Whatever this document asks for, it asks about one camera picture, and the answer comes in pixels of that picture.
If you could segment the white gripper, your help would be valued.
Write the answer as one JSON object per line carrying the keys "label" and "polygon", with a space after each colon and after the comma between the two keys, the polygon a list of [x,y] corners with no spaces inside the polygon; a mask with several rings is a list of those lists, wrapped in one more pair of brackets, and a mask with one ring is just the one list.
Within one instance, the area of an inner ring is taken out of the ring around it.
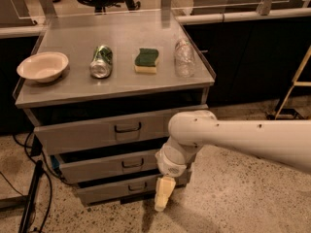
{"label": "white gripper", "polygon": [[155,187],[155,210],[162,212],[175,188],[174,178],[184,174],[190,162],[190,155],[184,150],[162,148],[155,154],[155,158],[158,170],[165,176],[157,179]]}

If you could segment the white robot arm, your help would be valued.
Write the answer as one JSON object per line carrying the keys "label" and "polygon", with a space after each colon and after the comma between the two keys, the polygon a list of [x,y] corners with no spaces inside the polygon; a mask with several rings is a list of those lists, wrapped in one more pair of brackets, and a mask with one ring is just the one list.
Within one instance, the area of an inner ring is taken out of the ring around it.
{"label": "white robot arm", "polygon": [[311,171],[311,121],[219,120],[208,110],[180,112],[168,122],[169,138],[155,154],[159,172],[155,210],[164,211],[176,179],[204,146],[211,145]]}

